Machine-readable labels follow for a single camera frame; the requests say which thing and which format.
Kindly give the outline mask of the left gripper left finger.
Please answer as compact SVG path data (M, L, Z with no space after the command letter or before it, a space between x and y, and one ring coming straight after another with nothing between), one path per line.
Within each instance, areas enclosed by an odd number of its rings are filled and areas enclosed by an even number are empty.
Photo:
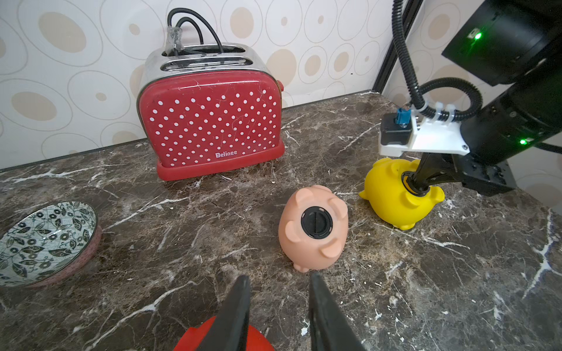
M250 278L237 278L197 350L244 351L250 319Z

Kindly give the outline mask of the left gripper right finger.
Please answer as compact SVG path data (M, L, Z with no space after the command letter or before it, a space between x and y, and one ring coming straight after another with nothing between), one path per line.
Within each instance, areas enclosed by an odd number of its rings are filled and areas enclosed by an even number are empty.
M318 272L310 275L309 318L311 350L364 350Z

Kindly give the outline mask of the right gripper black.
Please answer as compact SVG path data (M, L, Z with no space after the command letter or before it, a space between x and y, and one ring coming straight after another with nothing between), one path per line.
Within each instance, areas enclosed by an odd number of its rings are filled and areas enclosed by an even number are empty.
M482 196L492 197L518 188L506 161L487 165L471 155L429 154L421 156L415 171L419 184L430 187L460 182L463 187Z

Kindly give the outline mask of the black plug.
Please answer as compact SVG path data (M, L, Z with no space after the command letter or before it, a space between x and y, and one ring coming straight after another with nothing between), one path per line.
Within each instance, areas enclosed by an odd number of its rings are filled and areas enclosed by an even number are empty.
M332 232L332 216L320 206L311 206L301 215L301 228L310 238L324 239Z
M414 196L424 197L430 191L430 186L427 184L419 184L416 180L416 173L412 171L405 171L401 175L402 185Z

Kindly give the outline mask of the red piggy bank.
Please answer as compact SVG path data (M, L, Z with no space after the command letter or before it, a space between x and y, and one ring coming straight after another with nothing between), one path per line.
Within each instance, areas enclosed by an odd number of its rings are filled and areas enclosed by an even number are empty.
M208 319L198 328L189 328L180 339L174 351L194 351L212 327L216 317ZM274 351L267 338L253 326L248 327L246 351Z

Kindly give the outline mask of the yellow piggy bank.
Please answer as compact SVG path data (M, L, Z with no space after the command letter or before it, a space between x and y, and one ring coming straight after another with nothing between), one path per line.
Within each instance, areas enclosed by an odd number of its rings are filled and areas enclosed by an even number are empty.
M402 185L401 175L415 171L419 160L379 159L368 172L359 196L369 201L374 212L385 222L410 230L445 200L442 188L432 186L424 197L417 197Z

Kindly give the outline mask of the pink piggy bank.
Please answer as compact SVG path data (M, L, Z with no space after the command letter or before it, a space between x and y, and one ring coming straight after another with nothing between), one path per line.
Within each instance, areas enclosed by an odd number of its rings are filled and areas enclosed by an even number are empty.
M348 206L329 188L301 188L282 212L278 228L282 251L299 272L327 269L345 248L348 221Z

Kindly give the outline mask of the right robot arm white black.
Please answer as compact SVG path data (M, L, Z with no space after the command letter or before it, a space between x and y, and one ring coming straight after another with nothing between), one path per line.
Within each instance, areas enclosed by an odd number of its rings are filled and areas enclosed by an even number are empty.
M460 78L418 82L401 1L392 34L411 103L383 120L381 145L421 154L401 174L405 188L419 197L445 183L484 196L515 189L508 159L561 131L560 1L485 1L443 51L488 85L506 86L489 103Z

